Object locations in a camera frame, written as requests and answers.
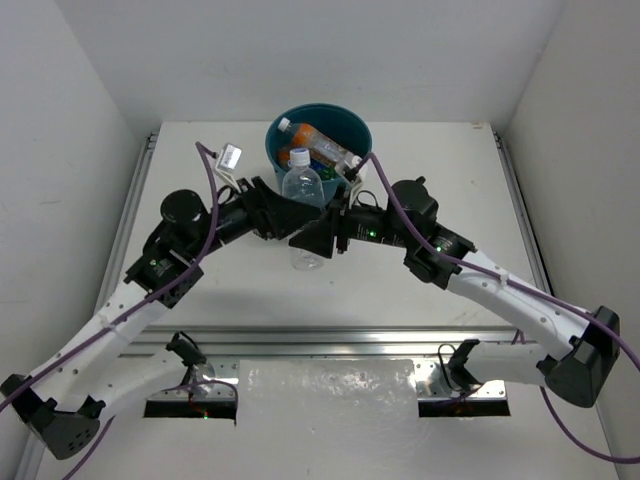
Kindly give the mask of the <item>clear bottle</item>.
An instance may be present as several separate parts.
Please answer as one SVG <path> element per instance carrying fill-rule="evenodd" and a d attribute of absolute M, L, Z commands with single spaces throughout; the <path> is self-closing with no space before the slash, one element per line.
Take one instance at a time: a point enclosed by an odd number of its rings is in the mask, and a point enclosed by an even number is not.
<path fill-rule="evenodd" d="M 324 209 L 325 199 L 320 176 L 311 168 L 308 149 L 293 148 L 289 152 L 289 171 L 282 182 L 284 197 L 307 205 Z M 289 248 L 290 262 L 294 269 L 312 271 L 324 264 L 322 257 L 305 250 Z"/>

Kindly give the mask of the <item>orange bottle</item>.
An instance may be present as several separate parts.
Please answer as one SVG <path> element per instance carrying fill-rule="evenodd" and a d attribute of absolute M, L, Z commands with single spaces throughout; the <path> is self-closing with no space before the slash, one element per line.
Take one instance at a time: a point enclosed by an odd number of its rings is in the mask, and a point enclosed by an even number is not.
<path fill-rule="evenodd" d="M 310 154 L 322 165 L 337 169 L 341 166 L 354 168 L 360 164 L 362 158 L 346 147 L 321 133 L 307 123 L 293 123 L 283 117 L 277 124 L 277 129 L 285 134 L 295 148 L 306 148 Z"/>

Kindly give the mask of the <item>crushed green plastic bottle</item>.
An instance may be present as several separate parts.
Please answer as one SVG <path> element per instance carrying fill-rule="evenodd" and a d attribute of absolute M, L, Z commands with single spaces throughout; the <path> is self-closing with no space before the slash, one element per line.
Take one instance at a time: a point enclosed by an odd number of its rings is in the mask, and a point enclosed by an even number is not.
<path fill-rule="evenodd" d="M 323 181 L 333 180 L 338 177 L 338 174 L 332 169 L 320 170 L 319 175 Z"/>

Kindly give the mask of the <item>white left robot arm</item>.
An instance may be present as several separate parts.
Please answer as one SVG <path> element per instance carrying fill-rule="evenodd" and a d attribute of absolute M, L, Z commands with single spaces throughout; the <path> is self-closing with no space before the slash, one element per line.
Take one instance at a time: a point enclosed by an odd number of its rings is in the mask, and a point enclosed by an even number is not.
<path fill-rule="evenodd" d="M 58 460 L 81 452 L 107 419 L 135 401 L 202 372 L 205 355 L 174 335 L 139 373 L 117 376 L 110 364 L 151 323 L 169 313 L 203 277 L 205 256 L 251 232 L 283 239 L 321 215 L 255 177 L 234 200 L 206 208 L 189 189 L 167 195 L 161 221 L 111 297 L 52 358 L 1 384 L 4 403 Z"/>

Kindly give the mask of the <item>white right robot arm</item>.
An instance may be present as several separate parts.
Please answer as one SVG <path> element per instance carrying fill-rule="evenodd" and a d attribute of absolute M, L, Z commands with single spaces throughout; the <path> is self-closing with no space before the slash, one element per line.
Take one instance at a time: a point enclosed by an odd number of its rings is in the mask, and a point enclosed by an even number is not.
<path fill-rule="evenodd" d="M 441 225 L 438 208 L 422 178 L 394 183 L 386 208 L 350 205 L 337 194 L 289 244 L 324 258 L 345 252 L 352 240 L 404 249 L 403 263 L 417 279 L 479 304 L 530 340 L 463 341 L 443 368 L 452 387 L 467 392 L 504 380 L 547 387 L 574 406 L 592 407 L 620 355 L 619 316 L 605 306 L 590 312 L 545 298 Z"/>

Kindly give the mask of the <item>teal plastic bin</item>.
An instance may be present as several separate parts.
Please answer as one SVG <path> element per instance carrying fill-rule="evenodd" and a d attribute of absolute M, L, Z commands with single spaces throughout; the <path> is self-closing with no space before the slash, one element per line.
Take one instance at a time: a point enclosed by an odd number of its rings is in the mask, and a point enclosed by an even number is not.
<path fill-rule="evenodd" d="M 367 124 L 352 111 L 332 104 L 304 104 L 280 114 L 268 127 L 265 136 L 265 150 L 276 177 L 277 191 L 282 192 L 282 183 L 289 170 L 289 137 L 278 129 L 282 118 L 293 123 L 307 123 L 321 133 L 346 147 L 357 156 L 363 157 L 372 150 L 372 136 Z"/>

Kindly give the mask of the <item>aluminium table frame rails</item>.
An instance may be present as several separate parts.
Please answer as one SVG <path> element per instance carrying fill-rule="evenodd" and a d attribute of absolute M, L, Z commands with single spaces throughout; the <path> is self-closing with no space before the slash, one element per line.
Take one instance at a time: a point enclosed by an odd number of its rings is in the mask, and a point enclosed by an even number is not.
<path fill-rule="evenodd" d="M 235 178 L 274 192 L 272 122 L 166 122 L 147 169 L 118 282 L 141 257 L 170 193 L 206 208 L 234 191 L 213 171 L 226 143 Z M 494 132 L 471 123 L 376 123 L 364 185 L 426 179 L 438 222 L 510 275 L 532 271 Z M 83 479 L 570 479 L 605 466 L 552 425 L 547 387 L 493 380 L 464 392 L 444 366 L 465 340 L 527 344 L 507 321 L 417 279 L 402 248 L 352 240 L 321 268 L 292 267 L 288 240 L 248 233 L 205 256 L 203 277 L 109 366 L 139 373 L 174 335 L 202 372 L 128 401 L 71 458 Z"/>

